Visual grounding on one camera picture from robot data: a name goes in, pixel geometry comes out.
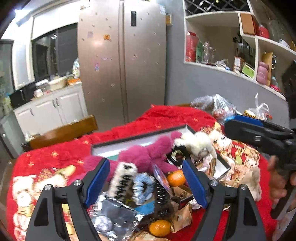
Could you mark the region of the person's right hand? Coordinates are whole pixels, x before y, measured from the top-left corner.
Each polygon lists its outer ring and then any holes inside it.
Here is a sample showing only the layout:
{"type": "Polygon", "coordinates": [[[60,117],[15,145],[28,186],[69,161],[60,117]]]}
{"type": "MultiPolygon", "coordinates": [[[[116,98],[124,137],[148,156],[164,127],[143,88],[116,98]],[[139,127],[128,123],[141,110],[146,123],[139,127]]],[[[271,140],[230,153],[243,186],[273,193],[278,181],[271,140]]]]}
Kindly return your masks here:
{"type": "Polygon", "coordinates": [[[267,170],[270,173],[269,196],[273,204],[277,204],[281,198],[287,195],[287,190],[285,189],[287,180],[275,169],[277,160],[276,156],[271,156],[267,166],[267,170]]]}

